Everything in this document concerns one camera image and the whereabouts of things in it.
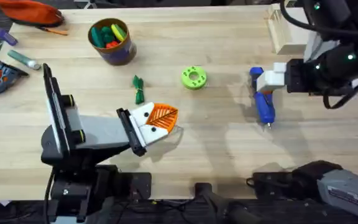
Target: cylindrical container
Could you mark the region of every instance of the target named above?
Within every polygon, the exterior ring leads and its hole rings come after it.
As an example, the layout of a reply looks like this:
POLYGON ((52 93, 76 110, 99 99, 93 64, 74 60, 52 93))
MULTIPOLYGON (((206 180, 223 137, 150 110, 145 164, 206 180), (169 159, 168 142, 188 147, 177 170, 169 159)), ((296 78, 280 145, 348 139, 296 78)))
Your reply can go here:
POLYGON ((88 40, 92 44, 93 48, 98 51, 100 56, 111 65, 126 65, 128 64, 136 55, 136 45, 132 42, 131 36, 129 35, 128 27, 124 22, 119 19, 103 19, 93 24, 88 31, 88 40), (102 27, 111 27, 112 24, 119 25, 125 32, 126 38, 118 45, 113 48, 101 48, 94 45, 92 40, 92 27, 102 29, 102 27))

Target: blue tool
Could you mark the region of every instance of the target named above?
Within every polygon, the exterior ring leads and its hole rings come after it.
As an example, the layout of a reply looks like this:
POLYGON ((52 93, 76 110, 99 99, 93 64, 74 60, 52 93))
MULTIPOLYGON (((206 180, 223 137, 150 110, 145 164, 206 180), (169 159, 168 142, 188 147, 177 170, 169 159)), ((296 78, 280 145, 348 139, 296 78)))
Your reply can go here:
POLYGON ((276 116, 276 112, 274 110, 274 105, 273 105, 272 92, 261 93, 256 91, 256 81, 258 77, 261 74, 263 74, 263 72, 264 72, 263 68, 252 67, 251 70, 249 71, 249 74, 251 75, 251 79, 252 79, 251 87, 255 92, 254 98, 255 98, 256 108, 258 110, 260 122, 267 124, 267 126, 271 129, 276 116))
POLYGON ((12 65, 8 65, 0 61, 0 93, 7 90, 18 78, 22 76, 28 77, 29 74, 13 67, 12 65))

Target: wooden table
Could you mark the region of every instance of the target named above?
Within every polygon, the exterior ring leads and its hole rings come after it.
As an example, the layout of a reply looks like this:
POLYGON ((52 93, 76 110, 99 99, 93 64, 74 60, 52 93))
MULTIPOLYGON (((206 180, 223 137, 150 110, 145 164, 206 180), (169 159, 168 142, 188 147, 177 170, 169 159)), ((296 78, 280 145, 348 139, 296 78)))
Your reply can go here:
MULTIPOLYGON (((245 179, 266 165, 297 167, 324 159, 358 174, 358 96, 329 111, 320 97, 274 93, 277 121, 271 131, 257 124, 249 90, 250 67, 286 62, 277 56, 267 28, 265 6, 97 9, 63 11, 68 37, 14 24, 14 47, 45 62, 81 114, 117 116, 136 108, 134 75, 145 80, 147 101, 179 109, 181 127, 149 147, 144 157, 131 150, 108 159, 123 171, 152 173, 153 198, 191 197, 195 182, 211 182, 228 197, 253 197, 245 179), (128 65, 113 67, 87 41, 91 24, 107 17, 125 21, 137 45, 128 65), (201 65, 208 86, 191 91, 181 71, 201 65)), ((30 78, 0 95, 0 199, 41 199, 51 167, 40 161, 40 139, 50 124, 42 72, 6 54, 0 60, 30 72, 30 78)))

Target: orange pencil case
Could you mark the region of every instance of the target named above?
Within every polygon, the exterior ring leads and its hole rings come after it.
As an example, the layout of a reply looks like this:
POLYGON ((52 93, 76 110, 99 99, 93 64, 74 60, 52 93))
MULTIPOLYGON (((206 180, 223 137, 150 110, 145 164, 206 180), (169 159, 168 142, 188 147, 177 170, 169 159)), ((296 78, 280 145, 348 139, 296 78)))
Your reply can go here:
POLYGON ((0 0, 3 13, 17 24, 37 27, 60 26, 62 13, 49 5, 31 0, 0 0))

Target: small green object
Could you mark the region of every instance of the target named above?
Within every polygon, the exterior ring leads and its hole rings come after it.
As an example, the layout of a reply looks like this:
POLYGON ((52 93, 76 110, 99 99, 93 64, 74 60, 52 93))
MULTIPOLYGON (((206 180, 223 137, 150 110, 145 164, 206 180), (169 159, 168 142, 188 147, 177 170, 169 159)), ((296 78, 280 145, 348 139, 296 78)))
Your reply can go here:
POLYGON ((314 9, 316 9, 316 10, 319 10, 319 9, 320 9, 320 2, 317 2, 317 3, 314 5, 314 9))
POLYGON ((93 44, 97 47, 104 48, 106 43, 103 42, 102 34, 100 30, 96 27, 92 27, 91 29, 93 44))
POLYGON ((103 40, 105 43, 111 43, 112 41, 114 41, 114 36, 110 34, 104 34, 103 40))
POLYGON ((111 25, 111 30, 120 42, 127 37, 127 33, 117 24, 111 25))
POLYGON ((190 90, 198 90, 205 86, 206 72, 201 67, 187 67, 181 73, 181 82, 190 90))
POLYGON ((113 35, 111 28, 107 27, 107 26, 102 27, 101 32, 102 32, 103 35, 106 35, 106 34, 113 35))
POLYGON ((143 79, 139 78, 135 75, 132 84, 134 84, 136 88, 136 99, 135 104, 139 105, 144 103, 144 94, 143 94, 143 79))

